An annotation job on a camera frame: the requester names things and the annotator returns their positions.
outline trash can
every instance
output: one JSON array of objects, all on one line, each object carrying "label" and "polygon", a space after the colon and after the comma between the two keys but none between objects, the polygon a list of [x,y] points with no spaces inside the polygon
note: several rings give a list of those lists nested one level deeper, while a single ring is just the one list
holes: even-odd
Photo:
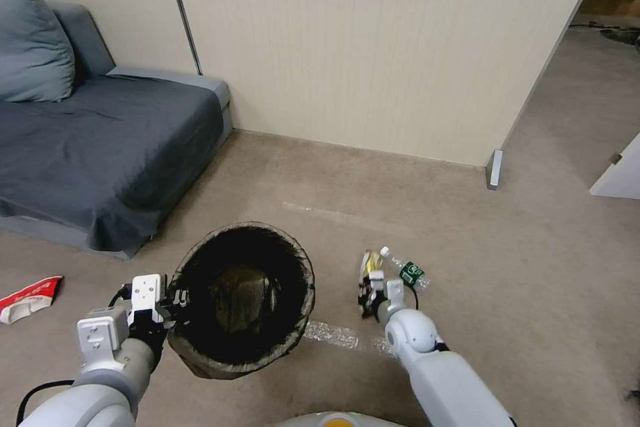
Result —
[{"label": "trash can", "polygon": [[172,297],[187,292],[169,345],[198,377],[261,369],[300,341],[314,281],[306,252],[282,230],[260,222],[224,226],[191,248],[169,284]]}]

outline green bottle label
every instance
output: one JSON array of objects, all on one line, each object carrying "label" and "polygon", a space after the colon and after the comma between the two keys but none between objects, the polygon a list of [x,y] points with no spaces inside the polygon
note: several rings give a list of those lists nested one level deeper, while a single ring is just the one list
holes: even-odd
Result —
[{"label": "green bottle label", "polygon": [[407,262],[400,269],[400,278],[407,282],[410,286],[414,286],[424,272],[415,266],[413,262]]}]

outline tape strip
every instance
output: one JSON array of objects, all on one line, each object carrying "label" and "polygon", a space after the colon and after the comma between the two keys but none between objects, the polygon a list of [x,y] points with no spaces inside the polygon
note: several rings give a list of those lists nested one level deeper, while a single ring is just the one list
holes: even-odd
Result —
[{"label": "tape strip", "polygon": [[352,329],[332,326],[317,320],[309,320],[304,336],[310,340],[326,342],[338,347],[395,357],[390,345],[383,337],[360,338]]},{"label": "tape strip", "polygon": [[400,224],[390,224],[389,222],[381,222],[380,220],[360,217],[352,215],[350,213],[305,207],[304,205],[297,205],[291,202],[283,202],[282,207],[288,210],[309,214],[324,220],[329,220],[331,222],[337,222],[338,224],[346,224],[360,228],[366,228],[369,230],[377,230],[378,232],[383,232],[384,234],[394,235],[398,237],[416,238],[414,229]]}]

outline dark gray blanket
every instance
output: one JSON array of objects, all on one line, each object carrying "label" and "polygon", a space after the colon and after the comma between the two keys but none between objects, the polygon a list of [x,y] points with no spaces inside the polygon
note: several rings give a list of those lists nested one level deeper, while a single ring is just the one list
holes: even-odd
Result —
[{"label": "dark gray blanket", "polygon": [[118,252],[152,236],[213,155],[216,95],[138,77],[86,80],[59,103],[0,101],[0,216],[87,232]]}]

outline yellow wrapper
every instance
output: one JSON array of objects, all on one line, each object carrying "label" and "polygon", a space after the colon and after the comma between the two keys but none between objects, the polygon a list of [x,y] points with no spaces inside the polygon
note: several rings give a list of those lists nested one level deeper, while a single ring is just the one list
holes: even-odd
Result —
[{"label": "yellow wrapper", "polygon": [[362,257],[362,265],[360,265],[360,278],[369,277],[371,272],[382,270],[382,256],[377,252],[367,250]]}]

